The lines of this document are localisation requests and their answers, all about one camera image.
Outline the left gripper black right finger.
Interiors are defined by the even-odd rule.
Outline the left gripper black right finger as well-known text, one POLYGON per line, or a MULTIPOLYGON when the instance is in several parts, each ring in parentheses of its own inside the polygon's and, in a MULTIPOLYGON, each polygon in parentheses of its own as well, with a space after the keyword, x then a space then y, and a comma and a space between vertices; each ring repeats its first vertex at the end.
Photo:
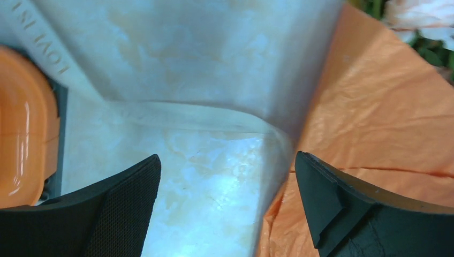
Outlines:
POLYGON ((320 256, 453 256, 453 208, 390 192, 306 152, 295 170, 320 256))

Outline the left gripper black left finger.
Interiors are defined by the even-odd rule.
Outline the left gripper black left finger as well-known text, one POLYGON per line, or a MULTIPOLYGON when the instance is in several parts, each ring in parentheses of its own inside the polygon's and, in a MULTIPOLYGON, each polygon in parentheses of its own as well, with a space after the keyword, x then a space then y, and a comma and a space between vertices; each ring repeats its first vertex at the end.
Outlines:
POLYGON ((140 256, 161 179, 152 155, 38 206, 1 210, 1 256, 140 256))

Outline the orange yellow wrapping paper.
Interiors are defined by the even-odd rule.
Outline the orange yellow wrapping paper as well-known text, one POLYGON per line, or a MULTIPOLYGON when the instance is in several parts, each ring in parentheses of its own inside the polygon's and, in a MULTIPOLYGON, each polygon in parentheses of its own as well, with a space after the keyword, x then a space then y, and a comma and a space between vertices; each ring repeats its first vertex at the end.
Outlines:
MULTIPOLYGON (((453 87, 381 22, 344 4, 298 152, 390 192, 453 208, 453 87)), ((295 161, 257 256, 320 256, 295 161)))

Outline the cream printed ribbon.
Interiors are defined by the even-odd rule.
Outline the cream printed ribbon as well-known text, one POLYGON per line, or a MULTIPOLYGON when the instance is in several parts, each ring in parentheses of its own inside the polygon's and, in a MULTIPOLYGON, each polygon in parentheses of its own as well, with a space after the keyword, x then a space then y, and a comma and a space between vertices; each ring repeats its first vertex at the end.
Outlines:
POLYGON ((342 1, 1 1, 68 88, 62 193, 157 154, 143 256, 254 256, 342 1))

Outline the peach rose stem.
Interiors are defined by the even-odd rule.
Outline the peach rose stem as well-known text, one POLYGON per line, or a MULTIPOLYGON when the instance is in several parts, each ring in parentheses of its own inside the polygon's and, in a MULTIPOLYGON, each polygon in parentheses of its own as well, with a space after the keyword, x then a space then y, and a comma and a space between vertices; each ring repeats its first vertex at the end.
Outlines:
POLYGON ((349 1, 384 23, 453 85, 453 1, 349 1))

